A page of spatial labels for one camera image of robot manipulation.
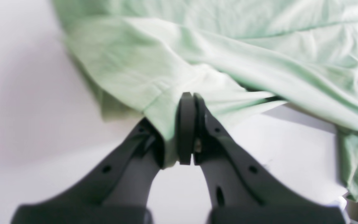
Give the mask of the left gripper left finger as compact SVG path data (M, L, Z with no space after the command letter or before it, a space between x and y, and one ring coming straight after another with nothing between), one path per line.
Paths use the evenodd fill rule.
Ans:
M142 119L79 182L36 204L23 204L13 224L153 224L147 201L163 163L163 140Z

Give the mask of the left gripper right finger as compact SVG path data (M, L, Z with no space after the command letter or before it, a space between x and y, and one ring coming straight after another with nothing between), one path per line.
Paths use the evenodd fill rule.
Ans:
M182 94L177 114L182 165L200 166L212 210L208 224L345 224L339 207L314 203L290 190L239 146L200 94Z

